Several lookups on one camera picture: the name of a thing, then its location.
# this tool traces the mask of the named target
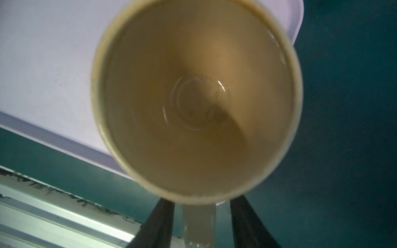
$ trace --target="teal tabletop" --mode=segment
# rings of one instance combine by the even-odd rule
[[[297,136],[246,194],[284,247],[397,247],[397,2],[305,1]],[[145,221],[158,197],[134,181],[0,129],[0,165]],[[233,247],[229,203],[216,247]],[[182,233],[181,206],[173,233]]]

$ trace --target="mug handle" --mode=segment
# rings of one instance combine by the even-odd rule
[[[213,248],[216,205],[183,205],[185,248]]]

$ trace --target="ceramic mug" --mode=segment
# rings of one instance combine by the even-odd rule
[[[92,69],[99,132],[142,187],[184,204],[187,247],[212,247],[215,204],[280,163],[303,85],[282,26],[254,0],[135,0]]]

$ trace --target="tray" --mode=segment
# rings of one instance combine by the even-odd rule
[[[100,138],[89,98],[96,45],[127,2],[1,1],[0,127],[128,177]],[[262,2],[295,42],[303,0]]]

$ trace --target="beige mug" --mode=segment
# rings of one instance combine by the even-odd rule
[[[215,204],[263,181],[295,136],[295,50],[254,0],[135,0],[99,42],[100,134],[142,187],[184,204],[186,247],[212,247]]]

